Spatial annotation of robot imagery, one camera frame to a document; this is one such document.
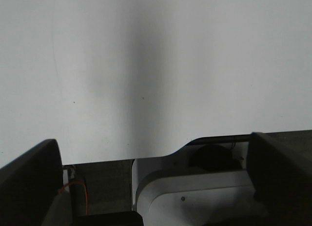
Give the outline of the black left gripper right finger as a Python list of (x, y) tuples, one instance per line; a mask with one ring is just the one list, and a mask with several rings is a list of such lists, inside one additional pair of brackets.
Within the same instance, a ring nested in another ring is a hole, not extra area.
[(252, 133), (246, 170), (256, 199), (268, 211), (269, 224), (312, 224), (312, 163), (264, 133)]

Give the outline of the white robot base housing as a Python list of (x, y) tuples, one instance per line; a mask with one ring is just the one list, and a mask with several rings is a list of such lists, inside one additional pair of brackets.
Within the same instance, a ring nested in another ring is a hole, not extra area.
[(206, 146), (188, 145), (163, 157), (136, 159), (132, 165), (132, 209), (146, 226), (202, 226), (243, 217), (267, 216), (254, 199), (255, 189), (246, 171), (248, 142), (218, 143), (235, 161), (223, 168), (209, 158), (191, 164)]

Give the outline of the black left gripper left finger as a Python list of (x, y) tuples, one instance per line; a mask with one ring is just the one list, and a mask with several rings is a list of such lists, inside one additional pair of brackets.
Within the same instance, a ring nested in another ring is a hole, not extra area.
[(62, 186), (58, 143), (44, 140), (0, 169), (0, 224), (41, 225)]

